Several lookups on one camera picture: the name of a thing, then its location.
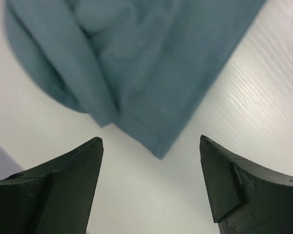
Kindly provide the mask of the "grey-blue t shirt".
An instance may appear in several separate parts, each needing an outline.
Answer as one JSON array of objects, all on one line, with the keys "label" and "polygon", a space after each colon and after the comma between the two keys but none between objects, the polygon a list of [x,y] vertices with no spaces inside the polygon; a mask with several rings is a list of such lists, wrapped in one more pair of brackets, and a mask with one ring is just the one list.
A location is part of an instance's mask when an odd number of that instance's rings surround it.
[{"label": "grey-blue t shirt", "polygon": [[7,0],[5,29],[31,79],[162,159],[262,0]]}]

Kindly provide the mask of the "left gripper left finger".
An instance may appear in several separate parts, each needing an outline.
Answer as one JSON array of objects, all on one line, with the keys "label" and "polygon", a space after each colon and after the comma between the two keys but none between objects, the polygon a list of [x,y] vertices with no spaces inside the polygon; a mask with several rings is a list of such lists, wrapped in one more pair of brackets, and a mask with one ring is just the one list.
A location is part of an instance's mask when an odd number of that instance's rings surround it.
[{"label": "left gripper left finger", "polygon": [[103,153],[95,137],[0,180],[0,234],[86,233]]}]

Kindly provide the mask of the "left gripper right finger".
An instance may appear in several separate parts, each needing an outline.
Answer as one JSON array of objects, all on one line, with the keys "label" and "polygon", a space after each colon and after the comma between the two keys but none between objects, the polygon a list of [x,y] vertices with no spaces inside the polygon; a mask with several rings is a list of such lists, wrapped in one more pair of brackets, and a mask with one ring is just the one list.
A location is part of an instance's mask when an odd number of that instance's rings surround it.
[{"label": "left gripper right finger", "polygon": [[293,176],[200,137],[212,218],[222,234],[293,234]]}]

